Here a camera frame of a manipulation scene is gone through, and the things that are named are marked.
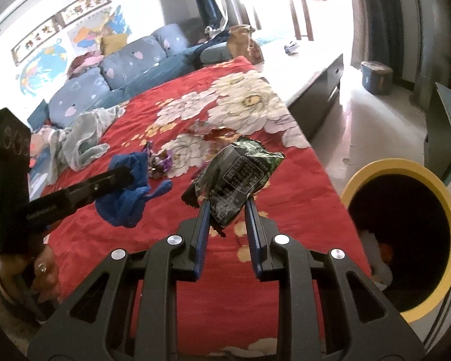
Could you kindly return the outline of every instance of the bed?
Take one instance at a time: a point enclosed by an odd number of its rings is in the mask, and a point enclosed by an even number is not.
[[[135,98],[102,140],[111,147],[81,172],[65,171],[45,193],[83,181],[107,170],[113,155],[141,150],[147,140],[154,150],[173,152],[168,176],[172,191],[147,203],[133,229],[114,228],[94,205],[66,218],[48,240],[60,266],[61,299],[116,248],[148,249],[172,234],[179,223],[197,215],[181,195],[214,143],[188,133],[197,119],[226,126],[236,136],[257,139],[285,160],[256,196],[260,214],[307,248],[327,252],[342,248],[366,273],[369,265],[347,210],[341,204],[314,150],[285,103],[243,57],[193,72]],[[177,286],[179,351],[189,355],[220,354],[224,348],[242,355],[274,351],[277,337],[278,288],[259,283],[250,265],[241,214],[221,238],[211,229],[201,280]]]

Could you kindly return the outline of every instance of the tiled floor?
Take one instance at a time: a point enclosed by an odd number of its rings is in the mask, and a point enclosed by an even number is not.
[[[361,85],[361,72],[348,67],[336,102],[311,144],[340,194],[347,181],[375,160],[399,157],[424,162],[424,113],[411,105],[410,91],[395,87],[377,97]]]

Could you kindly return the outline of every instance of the pillow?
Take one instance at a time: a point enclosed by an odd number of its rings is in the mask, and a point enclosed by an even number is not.
[[[100,50],[105,56],[111,55],[119,51],[127,44],[128,34],[116,34],[102,37],[100,42]]]
[[[145,36],[105,57],[99,67],[110,89],[117,89],[166,58],[155,38]]]
[[[27,122],[32,128],[32,131],[35,132],[46,124],[48,118],[48,104],[45,100],[42,100],[32,115],[28,117]]]
[[[114,107],[119,105],[120,103],[129,100],[125,96],[124,90],[122,88],[114,89],[113,91],[107,92],[94,106],[93,109],[109,109],[110,107]]]
[[[167,57],[170,57],[196,45],[204,37],[204,25],[201,19],[195,17],[180,24],[167,24],[155,30],[152,35],[165,50]]]
[[[192,73],[194,70],[188,56],[176,54],[133,79],[130,84],[125,86],[124,96],[131,99],[158,85]]]
[[[109,86],[99,68],[89,69],[79,77],[66,81],[48,103],[50,121],[65,129],[84,111],[89,110],[97,99],[109,91]]]
[[[217,64],[232,59],[232,54],[227,47],[227,42],[210,46],[201,53],[201,62],[204,65]]]
[[[155,30],[152,35],[165,50],[167,57],[183,52],[190,45],[178,24],[169,24]]]

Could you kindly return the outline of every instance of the picture frame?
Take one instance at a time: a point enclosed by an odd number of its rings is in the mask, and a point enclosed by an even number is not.
[[[12,50],[13,62],[19,66],[30,54],[60,31],[56,15],[49,17],[35,30],[31,31]]]
[[[59,24],[65,28],[111,2],[112,0],[75,0],[57,13],[57,19]]]

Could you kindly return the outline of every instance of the brown paper bag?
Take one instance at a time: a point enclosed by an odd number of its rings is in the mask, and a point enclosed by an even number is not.
[[[247,24],[239,24],[229,29],[230,37],[227,41],[227,48],[233,58],[244,56],[252,65],[264,62],[262,50],[252,38],[254,31],[255,29]]]

